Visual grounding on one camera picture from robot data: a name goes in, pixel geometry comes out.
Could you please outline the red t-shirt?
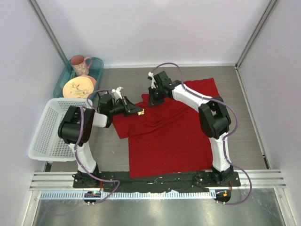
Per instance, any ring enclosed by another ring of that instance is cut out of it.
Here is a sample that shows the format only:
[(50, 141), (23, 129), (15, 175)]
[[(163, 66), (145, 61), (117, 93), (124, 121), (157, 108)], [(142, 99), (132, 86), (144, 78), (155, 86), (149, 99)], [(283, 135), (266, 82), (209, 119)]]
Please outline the red t-shirt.
[(137, 106), (143, 115), (113, 117), (119, 138), (128, 139), (130, 177), (211, 169), (211, 145), (198, 112), (170, 98), (156, 106), (148, 103), (149, 94), (142, 94)]

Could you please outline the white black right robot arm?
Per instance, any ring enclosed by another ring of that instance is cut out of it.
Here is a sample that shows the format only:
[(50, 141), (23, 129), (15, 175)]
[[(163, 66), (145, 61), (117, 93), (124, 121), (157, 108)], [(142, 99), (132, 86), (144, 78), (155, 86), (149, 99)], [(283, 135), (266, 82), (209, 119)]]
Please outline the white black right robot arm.
[(161, 104), (168, 97), (198, 112), (201, 130), (211, 145), (212, 180), (218, 186), (228, 183), (234, 169), (229, 160), (227, 137), (231, 119), (223, 99), (200, 94), (179, 80), (172, 81), (164, 71), (156, 75), (149, 72), (148, 79), (151, 80), (149, 105)]

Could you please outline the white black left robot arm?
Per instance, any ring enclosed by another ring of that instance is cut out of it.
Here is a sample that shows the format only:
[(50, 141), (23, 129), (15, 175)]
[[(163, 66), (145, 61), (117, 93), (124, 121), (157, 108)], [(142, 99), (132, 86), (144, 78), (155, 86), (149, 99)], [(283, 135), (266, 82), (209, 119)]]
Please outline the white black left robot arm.
[(58, 136), (72, 150), (78, 165), (77, 173), (72, 175), (75, 188), (94, 188), (103, 182), (88, 142), (93, 127), (109, 128), (113, 116), (119, 114), (141, 116), (144, 109), (115, 90), (114, 95), (106, 92), (99, 96), (96, 110), (70, 106), (65, 113), (58, 127)]

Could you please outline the red gold maple leaf brooch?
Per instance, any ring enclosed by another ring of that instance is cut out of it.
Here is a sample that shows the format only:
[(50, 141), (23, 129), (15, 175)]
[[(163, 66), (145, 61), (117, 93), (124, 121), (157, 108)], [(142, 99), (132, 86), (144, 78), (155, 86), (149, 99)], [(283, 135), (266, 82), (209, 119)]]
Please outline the red gold maple leaf brooch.
[(144, 109), (142, 111), (140, 111), (140, 112), (137, 113), (138, 116), (142, 116), (144, 114), (145, 114), (145, 110)]

